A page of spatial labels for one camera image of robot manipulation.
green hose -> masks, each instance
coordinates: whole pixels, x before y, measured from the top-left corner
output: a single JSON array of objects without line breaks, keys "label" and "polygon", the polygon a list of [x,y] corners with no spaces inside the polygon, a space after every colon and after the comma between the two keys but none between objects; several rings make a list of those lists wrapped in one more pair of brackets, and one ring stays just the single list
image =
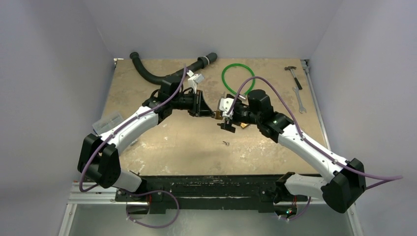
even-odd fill
[{"label": "green hose", "polygon": [[[231,92],[231,93],[233,93],[233,95],[236,95],[236,92],[235,91],[233,91],[233,89],[232,88],[230,88],[228,85],[227,85],[227,83],[226,83],[226,80],[224,79],[224,74],[226,73],[226,70],[228,70],[230,67],[233,67],[233,66],[240,66],[240,67],[243,67],[243,68],[246,68],[250,73],[251,73],[251,75],[252,75],[252,77],[253,76],[255,76],[255,74],[253,73],[253,71],[249,68],[249,66],[247,66],[247,65],[244,65],[244,64],[240,64],[240,63],[233,63],[233,64],[230,64],[230,65],[228,65],[228,66],[226,66],[224,69],[223,69],[223,72],[222,72],[222,81],[223,81],[223,84],[224,84],[224,86],[226,86],[226,88]],[[252,89],[253,89],[253,87],[255,86],[255,80],[252,80],[252,84],[251,84],[251,86],[249,87],[249,89],[244,93],[244,95],[247,95]]]}]

black pipe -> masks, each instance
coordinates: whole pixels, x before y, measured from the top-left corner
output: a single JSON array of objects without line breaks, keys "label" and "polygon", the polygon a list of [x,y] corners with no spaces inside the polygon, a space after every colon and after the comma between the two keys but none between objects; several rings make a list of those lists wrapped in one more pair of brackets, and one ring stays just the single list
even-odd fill
[{"label": "black pipe", "polygon": [[[166,75],[166,76],[156,76],[151,74],[146,68],[143,66],[141,59],[139,58],[139,54],[137,52],[132,52],[130,54],[130,58],[132,59],[133,65],[135,66],[138,73],[148,82],[155,84],[155,85],[161,85],[162,80],[167,78],[168,76],[178,76],[182,77],[182,73],[184,72],[184,69],[180,69],[177,72]],[[199,57],[197,58],[197,61],[191,65],[189,65],[187,68],[193,72],[196,72],[199,69],[203,69],[210,63],[215,62],[217,59],[216,53],[210,53],[205,57]]]}]

metal wrench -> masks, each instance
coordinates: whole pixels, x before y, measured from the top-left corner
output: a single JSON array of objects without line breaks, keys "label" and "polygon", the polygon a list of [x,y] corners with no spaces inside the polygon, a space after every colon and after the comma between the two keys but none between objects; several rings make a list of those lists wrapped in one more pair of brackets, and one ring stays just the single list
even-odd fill
[{"label": "metal wrench", "polygon": [[293,88],[294,92],[296,92],[299,111],[302,114],[302,112],[307,113],[307,110],[302,106],[301,97],[299,96],[299,89],[297,87]]}]

gray wall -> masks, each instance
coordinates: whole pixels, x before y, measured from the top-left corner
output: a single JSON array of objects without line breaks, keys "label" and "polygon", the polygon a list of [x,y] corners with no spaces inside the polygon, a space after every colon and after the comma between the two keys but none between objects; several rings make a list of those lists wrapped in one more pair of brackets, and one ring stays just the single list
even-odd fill
[{"label": "gray wall", "polygon": [[309,58],[342,0],[85,2],[116,58]]},{"label": "gray wall", "polygon": [[410,0],[343,1],[311,58],[332,148],[369,173],[405,178],[357,201],[367,235],[417,231],[416,10]]},{"label": "gray wall", "polygon": [[58,234],[113,67],[82,0],[1,1],[1,235]]}]

wooden table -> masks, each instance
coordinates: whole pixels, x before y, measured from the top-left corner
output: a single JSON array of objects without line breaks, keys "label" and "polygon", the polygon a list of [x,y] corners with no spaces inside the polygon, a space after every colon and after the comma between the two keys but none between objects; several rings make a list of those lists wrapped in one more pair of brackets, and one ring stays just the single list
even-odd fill
[{"label": "wooden table", "polygon": [[[150,59],[144,66],[153,74],[171,74],[195,59]],[[218,59],[200,72],[205,80],[198,86],[204,92],[208,105],[216,110],[218,99],[226,88],[221,81],[222,70],[231,63],[249,66],[255,75],[270,81],[295,114],[301,128],[325,146],[320,123],[307,79],[299,59]],[[306,114],[298,112],[293,87],[296,86],[286,66],[296,66],[295,74],[303,90],[300,96]],[[241,67],[226,72],[226,81],[237,90],[251,75]],[[159,86],[145,81],[135,70],[131,60],[119,60],[107,98],[103,116],[119,111],[123,118],[135,112],[152,91]],[[272,90],[257,80],[255,89],[264,89],[271,97],[276,111],[289,116]],[[161,124],[147,131],[138,142],[120,156],[122,168],[142,175],[248,175],[317,173],[304,160],[289,149],[265,138],[254,125],[237,127],[236,133],[221,130],[212,118],[194,118],[187,111],[173,111]]]}]

